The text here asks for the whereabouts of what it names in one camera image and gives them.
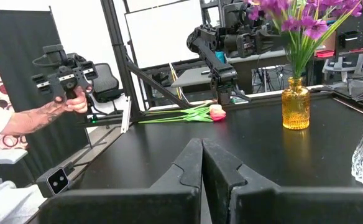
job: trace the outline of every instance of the black curtain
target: black curtain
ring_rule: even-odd
[[[33,59],[43,55],[43,46],[53,44],[60,44],[60,38],[51,12],[0,11],[0,75],[16,112],[52,101],[51,95],[39,93],[31,76],[42,73],[32,64]],[[46,128],[26,136],[29,153],[25,162],[35,180],[87,145],[85,130],[77,126],[81,119],[75,113],[63,114]],[[2,166],[1,175],[23,187],[25,181],[12,177],[15,171],[9,170],[15,168]],[[26,171],[21,166],[18,169],[24,179]]]

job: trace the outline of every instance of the black chair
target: black chair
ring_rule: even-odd
[[[112,102],[114,110],[117,111],[114,100],[118,99],[123,93],[119,89],[119,81],[113,76],[111,68],[107,63],[95,64],[98,78],[93,80],[93,97],[98,103]]]

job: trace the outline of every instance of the human arm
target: human arm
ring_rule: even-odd
[[[66,111],[85,113],[87,103],[84,91],[78,87],[75,89],[75,94],[76,98],[67,100],[65,104],[50,102],[40,108],[13,113],[1,134],[16,136],[30,134],[49,125]]]

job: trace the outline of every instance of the amber glass vase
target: amber glass vase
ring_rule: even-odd
[[[288,129],[310,125],[310,92],[301,81],[302,78],[289,78],[289,88],[282,92],[282,124]]]

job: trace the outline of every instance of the whiteboard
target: whiteboard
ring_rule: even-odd
[[[187,37],[202,24],[199,0],[126,14],[140,68],[198,58]]]
[[[131,12],[177,2],[179,0],[127,0]]]

